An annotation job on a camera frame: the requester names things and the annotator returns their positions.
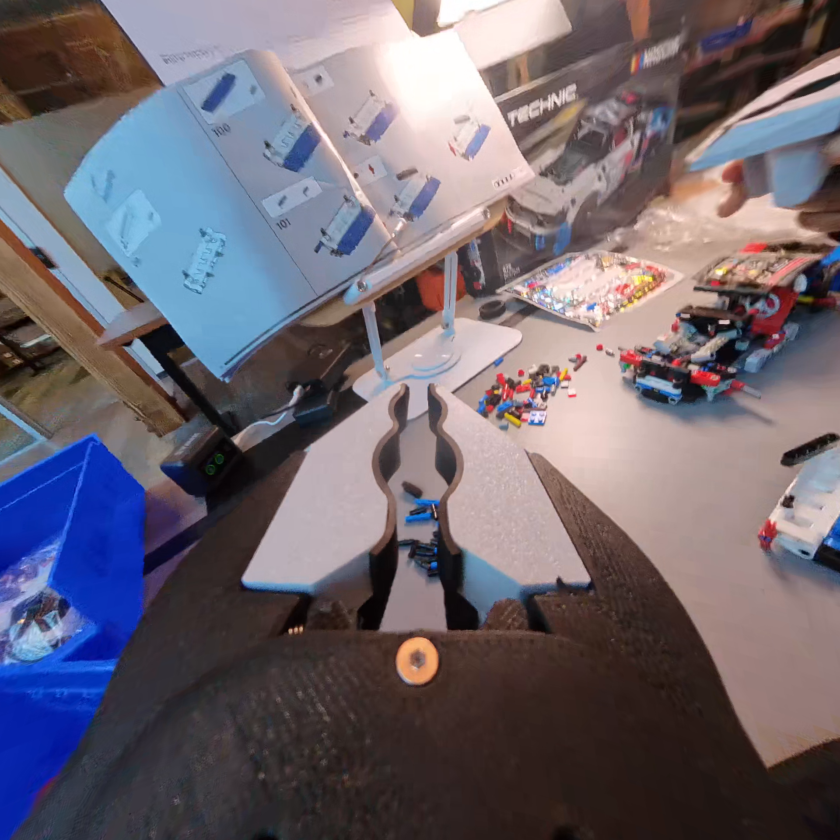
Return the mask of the black device with green display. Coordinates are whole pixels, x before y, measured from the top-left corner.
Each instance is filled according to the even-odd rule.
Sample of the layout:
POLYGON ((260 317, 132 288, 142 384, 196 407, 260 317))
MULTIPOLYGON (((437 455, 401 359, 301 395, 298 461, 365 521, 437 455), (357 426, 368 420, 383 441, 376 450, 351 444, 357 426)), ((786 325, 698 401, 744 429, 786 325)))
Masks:
POLYGON ((189 423, 176 433, 160 464, 162 474, 191 497, 206 497, 218 488, 241 458, 241 451, 215 425, 189 423))

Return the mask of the pile of mixed lego pieces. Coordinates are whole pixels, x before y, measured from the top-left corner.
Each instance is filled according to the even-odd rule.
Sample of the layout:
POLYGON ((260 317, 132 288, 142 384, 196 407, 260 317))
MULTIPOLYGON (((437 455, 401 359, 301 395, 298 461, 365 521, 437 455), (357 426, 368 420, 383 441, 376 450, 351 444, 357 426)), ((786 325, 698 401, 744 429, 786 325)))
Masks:
POLYGON ((474 412, 495 421, 500 431, 544 427, 555 402, 561 397, 572 400, 578 396, 572 370, 576 354, 583 353, 570 356, 565 366, 532 364, 511 375, 503 369, 504 357, 497 357, 490 364, 492 382, 481 393, 474 412))

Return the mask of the lego set box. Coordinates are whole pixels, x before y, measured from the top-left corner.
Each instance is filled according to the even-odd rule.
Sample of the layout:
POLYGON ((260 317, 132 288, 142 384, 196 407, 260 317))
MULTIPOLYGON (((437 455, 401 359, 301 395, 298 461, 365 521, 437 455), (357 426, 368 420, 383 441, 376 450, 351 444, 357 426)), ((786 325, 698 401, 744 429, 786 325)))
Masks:
POLYGON ((475 63, 534 178, 458 251, 474 298, 624 226, 668 177, 691 2, 562 3, 569 35, 475 63))

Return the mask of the long black lego beam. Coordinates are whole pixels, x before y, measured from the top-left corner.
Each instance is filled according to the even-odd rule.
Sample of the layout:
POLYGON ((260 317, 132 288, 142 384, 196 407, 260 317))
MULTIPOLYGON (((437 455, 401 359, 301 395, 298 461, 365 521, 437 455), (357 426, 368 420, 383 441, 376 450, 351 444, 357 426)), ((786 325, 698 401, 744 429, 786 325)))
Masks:
POLYGON ((830 451, 838 446, 839 434, 826 433, 787 450, 780 458, 783 467, 801 466, 808 460, 830 451))

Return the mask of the wooden support post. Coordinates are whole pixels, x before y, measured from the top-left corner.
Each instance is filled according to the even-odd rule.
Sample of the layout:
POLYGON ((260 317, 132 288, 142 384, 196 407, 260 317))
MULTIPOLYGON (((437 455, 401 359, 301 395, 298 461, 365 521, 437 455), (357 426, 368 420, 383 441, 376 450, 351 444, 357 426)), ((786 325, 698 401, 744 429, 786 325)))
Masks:
POLYGON ((98 344, 101 325, 1 223, 1 290, 158 437, 184 424, 180 408, 126 350, 98 344))

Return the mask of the small clear plastic bag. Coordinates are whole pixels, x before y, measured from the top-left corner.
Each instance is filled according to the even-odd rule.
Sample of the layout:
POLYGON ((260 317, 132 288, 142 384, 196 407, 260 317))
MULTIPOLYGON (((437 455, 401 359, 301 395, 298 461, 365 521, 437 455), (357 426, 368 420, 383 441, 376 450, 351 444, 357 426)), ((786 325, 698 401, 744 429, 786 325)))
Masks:
POLYGON ((34 665, 86 632, 88 619, 49 583, 60 541, 42 542, 1 574, 1 666, 34 665))

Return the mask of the pile of blue black lego pins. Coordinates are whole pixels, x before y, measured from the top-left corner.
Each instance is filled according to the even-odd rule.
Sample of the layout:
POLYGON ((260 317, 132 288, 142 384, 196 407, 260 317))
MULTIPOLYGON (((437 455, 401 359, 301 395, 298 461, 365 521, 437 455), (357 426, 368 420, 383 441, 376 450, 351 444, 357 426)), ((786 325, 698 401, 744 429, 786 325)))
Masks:
POLYGON ((416 483, 402 480, 398 486, 396 515, 397 550, 400 557, 429 580, 439 577, 442 532, 438 519, 439 499, 428 496, 416 483))

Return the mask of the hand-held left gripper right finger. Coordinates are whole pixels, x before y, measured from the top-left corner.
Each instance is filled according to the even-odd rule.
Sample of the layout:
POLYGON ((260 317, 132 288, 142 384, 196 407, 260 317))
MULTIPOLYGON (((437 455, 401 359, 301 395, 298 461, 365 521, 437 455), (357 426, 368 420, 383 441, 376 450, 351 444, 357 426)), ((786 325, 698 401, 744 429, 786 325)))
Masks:
POLYGON ((592 578, 529 453, 441 385, 427 388, 447 621, 477 627, 500 602, 584 591, 592 578))

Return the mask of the printed white paper sheet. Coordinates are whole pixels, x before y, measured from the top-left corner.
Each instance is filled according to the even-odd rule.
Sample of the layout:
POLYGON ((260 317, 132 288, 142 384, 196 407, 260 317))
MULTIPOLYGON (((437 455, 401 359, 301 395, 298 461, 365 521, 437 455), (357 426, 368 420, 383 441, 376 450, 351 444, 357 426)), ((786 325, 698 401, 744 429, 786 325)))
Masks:
POLYGON ((248 49, 302 69, 411 35, 391 1, 103 1, 164 85, 248 49))

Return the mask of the partly built lego car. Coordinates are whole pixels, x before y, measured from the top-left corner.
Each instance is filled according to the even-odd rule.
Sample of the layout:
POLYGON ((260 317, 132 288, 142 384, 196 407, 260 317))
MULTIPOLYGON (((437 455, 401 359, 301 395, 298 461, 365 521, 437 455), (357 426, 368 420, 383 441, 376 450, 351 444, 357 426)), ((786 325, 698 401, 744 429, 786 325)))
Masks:
POLYGON ((736 394, 761 398, 742 376, 761 371, 797 338, 798 309, 838 309, 838 271, 838 245, 743 246, 693 279, 693 291, 712 295, 711 302, 678 310, 651 345, 620 349, 624 380, 640 397, 670 406, 736 394))

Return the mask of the wooden stand board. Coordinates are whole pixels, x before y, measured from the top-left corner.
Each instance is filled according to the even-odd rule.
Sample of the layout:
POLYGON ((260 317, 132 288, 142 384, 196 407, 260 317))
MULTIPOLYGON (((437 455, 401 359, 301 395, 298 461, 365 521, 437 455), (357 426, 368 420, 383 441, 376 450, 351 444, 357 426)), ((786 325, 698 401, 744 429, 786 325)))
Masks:
POLYGON ((501 198, 457 218, 411 246, 400 246, 354 276, 341 296, 310 312, 301 323, 313 328, 332 327, 378 301, 387 292, 495 227, 506 204, 507 199, 501 198))

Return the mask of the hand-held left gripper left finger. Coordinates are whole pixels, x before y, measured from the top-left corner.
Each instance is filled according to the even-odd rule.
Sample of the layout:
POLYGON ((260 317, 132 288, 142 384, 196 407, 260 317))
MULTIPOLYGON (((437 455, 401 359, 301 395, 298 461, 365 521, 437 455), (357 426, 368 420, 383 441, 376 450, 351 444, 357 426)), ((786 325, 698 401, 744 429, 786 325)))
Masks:
POLYGON ((378 395, 311 444, 241 583, 340 601, 378 630, 396 576, 396 499, 406 384, 378 395))

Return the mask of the blue plastic parts bin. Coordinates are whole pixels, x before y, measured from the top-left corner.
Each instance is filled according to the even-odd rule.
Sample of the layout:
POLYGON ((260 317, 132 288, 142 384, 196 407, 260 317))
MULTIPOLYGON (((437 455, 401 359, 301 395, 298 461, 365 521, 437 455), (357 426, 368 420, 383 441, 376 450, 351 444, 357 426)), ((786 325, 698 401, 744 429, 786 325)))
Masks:
POLYGON ((84 437, 2 483, 2 571, 59 540, 49 583, 90 622, 51 657, 2 667, 1 827, 10 838, 69 759, 142 613, 145 497, 84 437))

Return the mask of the blue and white lego panel assembly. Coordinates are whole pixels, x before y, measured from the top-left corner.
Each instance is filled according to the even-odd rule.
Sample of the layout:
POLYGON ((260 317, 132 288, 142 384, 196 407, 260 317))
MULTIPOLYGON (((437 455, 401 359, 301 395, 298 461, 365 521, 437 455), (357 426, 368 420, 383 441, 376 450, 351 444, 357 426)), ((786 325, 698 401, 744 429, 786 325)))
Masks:
POLYGON ((788 553, 839 572, 839 444, 797 468, 767 518, 778 535, 771 553, 788 553))

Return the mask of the studio light panel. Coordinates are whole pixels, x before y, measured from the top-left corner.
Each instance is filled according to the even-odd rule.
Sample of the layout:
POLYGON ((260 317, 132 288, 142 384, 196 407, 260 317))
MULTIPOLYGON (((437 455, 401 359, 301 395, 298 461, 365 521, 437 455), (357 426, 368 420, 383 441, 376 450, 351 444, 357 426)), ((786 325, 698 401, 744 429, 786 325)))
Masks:
POLYGON ((454 30, 483 67, 572 32, 570 17, 559 1, 394 1, 393 5, 418 35, 454 30))

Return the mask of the black power adapter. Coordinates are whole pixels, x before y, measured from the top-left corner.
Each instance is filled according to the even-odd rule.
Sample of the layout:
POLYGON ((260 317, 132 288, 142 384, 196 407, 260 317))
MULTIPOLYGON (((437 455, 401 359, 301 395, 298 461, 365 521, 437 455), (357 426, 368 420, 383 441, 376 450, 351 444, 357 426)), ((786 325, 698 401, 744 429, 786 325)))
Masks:
POLYGON ((317 426, 332 420, 338 407, 340 385, 327 387, 322 381, 303 386, 301 399, 293 407, 293 420, 299 427, 317 426))

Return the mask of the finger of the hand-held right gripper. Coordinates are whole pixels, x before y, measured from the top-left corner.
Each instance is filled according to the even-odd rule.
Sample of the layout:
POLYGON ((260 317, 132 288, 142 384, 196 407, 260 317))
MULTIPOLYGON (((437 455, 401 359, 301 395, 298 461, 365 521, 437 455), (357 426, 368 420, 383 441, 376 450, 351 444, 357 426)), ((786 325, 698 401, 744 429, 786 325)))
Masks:
POLYGON ((711 143, 717 140, 740 121, 770 111, 788 101, 829 88, 838 82, 838 78, 839 56, 820 56, 733 113, 715 128, 704 142, 711 143))
POLYGON ((686 158, 692 172, 812 141, 838 130, 839 97, 814 93, 723 123, 686 158))

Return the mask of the lego sticker sheet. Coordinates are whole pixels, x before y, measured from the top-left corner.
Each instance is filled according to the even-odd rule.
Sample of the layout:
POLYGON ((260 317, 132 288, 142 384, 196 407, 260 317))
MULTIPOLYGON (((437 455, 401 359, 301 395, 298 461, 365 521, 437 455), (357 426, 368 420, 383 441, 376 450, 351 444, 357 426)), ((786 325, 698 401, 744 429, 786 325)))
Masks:
POLYGON ((681 282, 684 274, 650 259, 605 250, 571 253, 500 291, 541 312, 593 331, 615 315, 681 282))

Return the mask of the lego instruction booklet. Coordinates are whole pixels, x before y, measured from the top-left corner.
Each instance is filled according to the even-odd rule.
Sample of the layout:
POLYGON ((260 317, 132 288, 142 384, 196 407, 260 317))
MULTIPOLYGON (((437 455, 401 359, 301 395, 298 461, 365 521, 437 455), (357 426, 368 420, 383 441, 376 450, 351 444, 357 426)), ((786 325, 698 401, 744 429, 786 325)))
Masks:
POLYGON ((249 49, 124 114, 67 203, 205 367, 367 303, 534 177, 455 32, 290 70, 249 49))

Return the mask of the white book stand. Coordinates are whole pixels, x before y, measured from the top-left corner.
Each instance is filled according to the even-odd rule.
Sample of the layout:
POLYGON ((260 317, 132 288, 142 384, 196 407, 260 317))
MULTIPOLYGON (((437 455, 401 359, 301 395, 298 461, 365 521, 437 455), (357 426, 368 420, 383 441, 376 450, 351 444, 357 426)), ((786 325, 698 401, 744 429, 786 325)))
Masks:
POLYGON ((427 387, 441 385, 453 392, 478 373, 514 350, 522 341, 518 329, 457 318, 457 250, 493 228, 501 218, 505 200, 470 211, 442 226, 429 238, 361 272, 343 295, 348 308, 360 309, 371 348, 373 370, 353 384, 353 392, 368 403, 408 389, 407 418, 427 411, 427 387), (444 261, 444 308, 440 326, 410 342, 389 358, 384 356, 376 321, 375 303, 390 289, 444 261))

